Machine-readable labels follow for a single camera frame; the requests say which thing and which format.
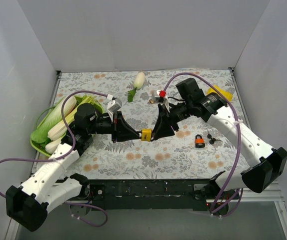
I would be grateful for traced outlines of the yellow padlock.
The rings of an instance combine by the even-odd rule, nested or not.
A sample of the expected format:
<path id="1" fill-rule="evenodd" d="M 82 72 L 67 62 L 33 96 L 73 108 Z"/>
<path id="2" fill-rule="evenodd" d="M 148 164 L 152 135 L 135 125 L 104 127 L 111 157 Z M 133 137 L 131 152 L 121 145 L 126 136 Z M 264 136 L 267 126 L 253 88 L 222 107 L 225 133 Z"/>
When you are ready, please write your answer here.
<path id="1" fill-rule="evenodd" d="M 152 130 L 145 128 L 141 131 L 141 140 L 143 142 L 151 142 L 152 141 Z"/>

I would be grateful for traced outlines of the orange padlock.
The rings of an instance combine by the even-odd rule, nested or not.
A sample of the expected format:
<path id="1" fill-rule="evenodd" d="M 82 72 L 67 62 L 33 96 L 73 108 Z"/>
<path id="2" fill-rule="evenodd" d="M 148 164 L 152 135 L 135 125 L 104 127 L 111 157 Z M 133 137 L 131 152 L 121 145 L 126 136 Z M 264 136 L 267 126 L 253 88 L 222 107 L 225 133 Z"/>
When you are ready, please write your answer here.
<path id="1" fill-rule="evenodd" d="M 200 135 L 200 134 L 197 134 L 195 136 L 195 147 L 196 148 L 204 148 L 206 145 L 205 145 L 205 141 L 203 139 L 203 137 Z"/>

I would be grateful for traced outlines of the black keys of orange padlock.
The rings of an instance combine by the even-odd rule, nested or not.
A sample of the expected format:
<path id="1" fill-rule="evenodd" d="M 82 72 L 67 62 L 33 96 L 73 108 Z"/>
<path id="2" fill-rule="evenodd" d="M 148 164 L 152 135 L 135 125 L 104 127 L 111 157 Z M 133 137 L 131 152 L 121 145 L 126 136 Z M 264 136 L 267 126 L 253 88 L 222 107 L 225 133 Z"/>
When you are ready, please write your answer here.
<path id="1" fill-rule="evenodd" d="M 216 142 L 221 142 L 222 140 L 219 138 L 213 137 L 210 133 L 207 134 L 207 138 L 209 139 L 209 144 L 213 145 Z"/>

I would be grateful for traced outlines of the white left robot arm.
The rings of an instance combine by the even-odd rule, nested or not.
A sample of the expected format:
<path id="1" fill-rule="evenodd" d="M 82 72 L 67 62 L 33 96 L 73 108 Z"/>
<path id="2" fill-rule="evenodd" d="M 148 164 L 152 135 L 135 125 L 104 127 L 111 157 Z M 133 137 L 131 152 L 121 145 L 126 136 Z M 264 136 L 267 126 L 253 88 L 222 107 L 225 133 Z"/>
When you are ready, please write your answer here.
<path id="1" fill-rule="evenodd" d="M 63 138 L 50 161 L 19 187 L 11 186 L 5 193 L 7 215 L 31 232 L 36 231 L 48 213 L 65 201 L 74 197 L 85 200 L 89 196 L 89 181 L 78 173 L 58 186 L 53 185 L 90 146 L 93 134 L 111 135 L 114 143 L 140 138 L 139 131 L 126 123 L 121 111 L 98 115 L 90 103 L 77 108 L 70 128 L 72 132 Z"/>

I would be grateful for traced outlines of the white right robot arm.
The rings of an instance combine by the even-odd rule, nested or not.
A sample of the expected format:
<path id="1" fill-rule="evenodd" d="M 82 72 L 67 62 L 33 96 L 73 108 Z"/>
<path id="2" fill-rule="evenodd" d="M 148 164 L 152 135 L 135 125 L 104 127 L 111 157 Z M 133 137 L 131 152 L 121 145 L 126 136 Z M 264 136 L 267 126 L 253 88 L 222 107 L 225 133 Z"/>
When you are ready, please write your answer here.
<path id="1" fill-rule="evenodd" d="M 244 123 L 235 120 L 227 100 L 216 92 L 205 95 L 194 78 L 183 80 L 176 87 L 183 99 L 176 105 L 169 104 L 164 91 L 158 92 L 158 118 L 152 130 L 152 140 L 173 136 L 179 130 L 180 121 L 195 116 L 221 132 L 248 164 L 245 169 L 235 170 L 231 178 L 226 171 L 216 174 L 201 190 L 202 195 L 211 194 L 221 199 L 229 190 L 241 188 L 261 193 L 283 173 L 287 151 L 272 147 Z"/>

